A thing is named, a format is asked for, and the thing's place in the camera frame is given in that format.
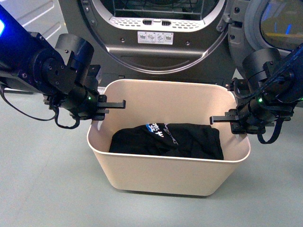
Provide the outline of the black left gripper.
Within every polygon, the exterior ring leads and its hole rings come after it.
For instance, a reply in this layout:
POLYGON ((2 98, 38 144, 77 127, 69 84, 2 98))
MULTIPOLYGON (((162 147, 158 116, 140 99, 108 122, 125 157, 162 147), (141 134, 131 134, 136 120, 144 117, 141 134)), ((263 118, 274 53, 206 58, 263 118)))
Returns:
POLYGON ((68 94, 68 111, 73 119, 103 121, 108 109, 125 109, 126 101, 106 102, 107 96, 86 87, 74 89, 68 94))

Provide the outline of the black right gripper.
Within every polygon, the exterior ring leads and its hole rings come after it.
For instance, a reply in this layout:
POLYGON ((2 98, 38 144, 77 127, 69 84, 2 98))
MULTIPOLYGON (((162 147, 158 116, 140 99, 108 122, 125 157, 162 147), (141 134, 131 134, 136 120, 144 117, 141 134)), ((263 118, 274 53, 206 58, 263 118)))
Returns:
POLYGON ((263 99, 252 99, 236 109, 225 112, 225 116, 211 116, 210 124, 216 122, 231 123, 233 134, 265 133, 265 126, 276 120, 275 115, 267 109, 263 99))

